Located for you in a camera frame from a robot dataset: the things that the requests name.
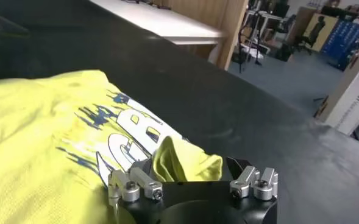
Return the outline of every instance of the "metal clamp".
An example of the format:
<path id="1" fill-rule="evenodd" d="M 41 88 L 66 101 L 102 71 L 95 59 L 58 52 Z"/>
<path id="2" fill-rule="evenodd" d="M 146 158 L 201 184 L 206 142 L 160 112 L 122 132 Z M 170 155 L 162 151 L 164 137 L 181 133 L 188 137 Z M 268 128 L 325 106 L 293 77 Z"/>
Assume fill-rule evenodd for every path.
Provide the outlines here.
<path id="1" fill-rule="evenodd" d="M 270 200 L 278 194 L 278 173 L 273 168 L 266 168 L 262 177 L 255 180 L 253 186 L 254 196 L 259 200 Z"/>
<path id="2" fill-rule="evenodd" d="M 161 182 L 154 181 L 140 168 L 135 167 L 130 170 L 130 179 L 144 189 L 144 195 L 152 200 L 163 198 L 163 185 Z"/>
<path id="3" fill-rule="evenodd" d="M 129 180 L 122 170 L 113 170 L 108 176 L 108 197 L 109 203 L 122 197 L 122 200 L 133 202 L 140 198 L 140 187 Z"/>
<path id="4" fill-rule="evenodd" d="M 229 183 L 229 192 L 234 198 L 245 198 L 249 195 L 250 184 L 259 179 L 259 171 L 253 166 L 247 166 L 237 180 Z"/>

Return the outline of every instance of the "black tabletop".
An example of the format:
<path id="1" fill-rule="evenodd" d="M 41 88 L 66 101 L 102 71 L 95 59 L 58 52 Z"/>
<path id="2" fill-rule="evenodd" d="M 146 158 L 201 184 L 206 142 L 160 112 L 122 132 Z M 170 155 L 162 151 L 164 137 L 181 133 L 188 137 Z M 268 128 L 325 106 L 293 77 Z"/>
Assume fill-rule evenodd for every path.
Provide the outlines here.
<path id="1" fill-rule="evenodd" d="M 359 142 L 86 0 L 0 0 L 0 15 L 32 33 L 0 36 L 0 79 L 100 69 L 206 152 L 275 167 L 279 223 L 359 223 Z"/>

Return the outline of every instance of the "gray floor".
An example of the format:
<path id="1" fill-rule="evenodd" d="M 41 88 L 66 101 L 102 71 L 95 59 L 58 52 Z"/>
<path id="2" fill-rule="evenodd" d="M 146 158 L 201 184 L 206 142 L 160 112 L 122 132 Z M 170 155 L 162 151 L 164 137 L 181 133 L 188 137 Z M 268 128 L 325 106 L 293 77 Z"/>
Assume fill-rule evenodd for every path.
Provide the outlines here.
<path id="1" fill-rule="evenodd" d="M 321 100 L 333 91 L 343 72 L 328 65 L 319 55 L 296 52 L 290 61 L 265 58 L 262 66 L 251 60 L 239 73 L 239 65 L 232 62 L 229 72 L 263 89 L 299 111 L 312 116 Z"/>

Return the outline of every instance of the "screw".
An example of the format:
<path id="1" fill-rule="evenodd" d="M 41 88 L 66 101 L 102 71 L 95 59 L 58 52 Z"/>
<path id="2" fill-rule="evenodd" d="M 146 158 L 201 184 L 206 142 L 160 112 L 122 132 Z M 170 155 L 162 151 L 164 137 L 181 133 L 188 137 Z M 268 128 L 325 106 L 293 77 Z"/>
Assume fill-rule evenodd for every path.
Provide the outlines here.
<path id="1" fill-rule="evenodd" d="M 232 191 L 231 195 L 233 198 L 240 198 L 240 192 L 238 190 Z"/>
<path id="2" fill-rule="evenodd" d="M 269 183 L 265 180 L 259 180 L 259 186 L 260 187 L 267 187 L 267 185 L 269 185 Z"/>
<path id="3" fill-rule="evenodd" d="M 163 197 L 163 192 L 161 190 L 156 190 L 153 193 L 154 199 L 160 200 Z"/>
<path id="4" fill-rule="evenodd" d="M 127 182 L 125 185 L 125 189 L 132 190 L 136 187 L 136 183 L 134 181 Z"/>

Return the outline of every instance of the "folded fabric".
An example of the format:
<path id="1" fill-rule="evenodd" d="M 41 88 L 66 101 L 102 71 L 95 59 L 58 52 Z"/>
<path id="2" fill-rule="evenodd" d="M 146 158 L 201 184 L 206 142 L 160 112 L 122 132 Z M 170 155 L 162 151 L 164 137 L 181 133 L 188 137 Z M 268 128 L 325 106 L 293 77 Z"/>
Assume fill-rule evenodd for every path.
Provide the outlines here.
<path id="1" fill-rule="evenodd" d="M 158 169 L 177 169 L 158 171 L 164 179 L 219 177 L 218 162 L 206 162 L 216 156 L 182 141 L 101 71 L 0 80 L 0 223 L 112 223 L 107 175 L 150 158 L 167 136 L 172 149 L 161 150 Z"/>
<path id="2" fill-rule="evenodd" d="M 152 166 L 160 181 L 218 181 L 222 158 L 207 155 L 181 138 L 168 136 L 156 151 Z"/>

